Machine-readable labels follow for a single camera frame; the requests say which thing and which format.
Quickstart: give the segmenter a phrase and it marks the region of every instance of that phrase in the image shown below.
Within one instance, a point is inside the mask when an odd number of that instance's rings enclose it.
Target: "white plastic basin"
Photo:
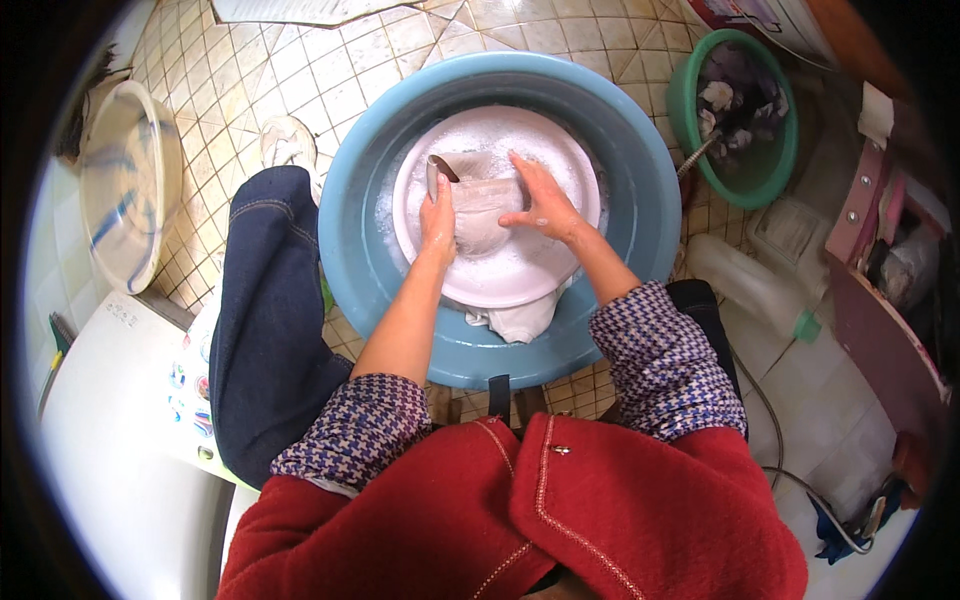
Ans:
[[[90,252],[117,290],[138,294],[153,280],[180,207],[182,172],[170,109],[142,84],[116,86],[90,128],[80,206]]]

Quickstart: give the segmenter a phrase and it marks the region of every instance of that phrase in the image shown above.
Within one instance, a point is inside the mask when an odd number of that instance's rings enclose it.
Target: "houndstooth sleeve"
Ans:
[[[270,473],[353,498],[430,431],[422,387],[388,373],[360,375],[334,392],[303,438],[270,464]]]
[[[623,395],[621,423],[662,442],[707,427],[744,434],[747,416],[706,334],[649,281],[590,317],[590,335]]]

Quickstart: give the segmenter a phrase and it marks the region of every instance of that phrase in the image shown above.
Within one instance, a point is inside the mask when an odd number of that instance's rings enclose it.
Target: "white sneaker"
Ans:
[[[310,174],[310,195],[313,204],[320,206],[320,176],[314,163],[317,161],[317,146],[313,135],[303,123],[292,116],[270,117],[260,132],[260,154],[264,168],[281,164],[303,167]]]

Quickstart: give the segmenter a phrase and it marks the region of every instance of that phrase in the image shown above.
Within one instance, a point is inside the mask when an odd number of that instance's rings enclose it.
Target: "white plastic jug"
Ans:
[[[779,335],[810,344],[820,334],[821,326],[800,290],[723,240],[694,235],[686,245],[686,266]]]

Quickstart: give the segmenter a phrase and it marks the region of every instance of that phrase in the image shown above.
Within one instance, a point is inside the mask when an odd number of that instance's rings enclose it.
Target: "jeans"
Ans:
[[[230,203],[210,406],[224,465],[260,489],[353,365],[324,343],[317,207],[296,166],[261,171]]]
[[[730,342],[727,341],[727,332],[724,331],[723,324],[720,322],[717,298],[713,295],[710,284],[702,279],[681,279],[668,284],[666,291],[677,310],[689,315],[707,334],[707,341],[717,353],[720,368],[733,383],[736,396],[743,401],[740,384],[736,380],[736,369],[733,368]]]

